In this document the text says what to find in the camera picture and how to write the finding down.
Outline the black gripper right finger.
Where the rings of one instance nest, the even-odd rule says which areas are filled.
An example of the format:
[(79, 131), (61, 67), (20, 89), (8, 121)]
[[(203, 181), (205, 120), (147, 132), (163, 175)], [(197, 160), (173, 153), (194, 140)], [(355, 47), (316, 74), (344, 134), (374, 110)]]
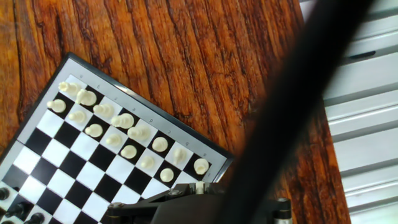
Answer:
[[(219, 183), (205, 182), (205, 194), (223, 196), (225, 189)], [(260, 206), (256, 209), (252, 223), (266, 224), (292, 224), (292, 206), (290, 199), (271, 199), (264, 197)]]

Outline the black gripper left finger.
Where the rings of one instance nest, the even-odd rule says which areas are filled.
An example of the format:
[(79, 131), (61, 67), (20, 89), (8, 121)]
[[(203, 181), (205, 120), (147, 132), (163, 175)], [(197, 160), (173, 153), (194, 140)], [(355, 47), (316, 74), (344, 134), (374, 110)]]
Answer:
[(165, 202), (194, 193), (193, 184), (177, 184), (174, 188), (137, 203), (114, 202), (108, 205), (106, 223), (139, 223), (152, 220), (157, 209)]

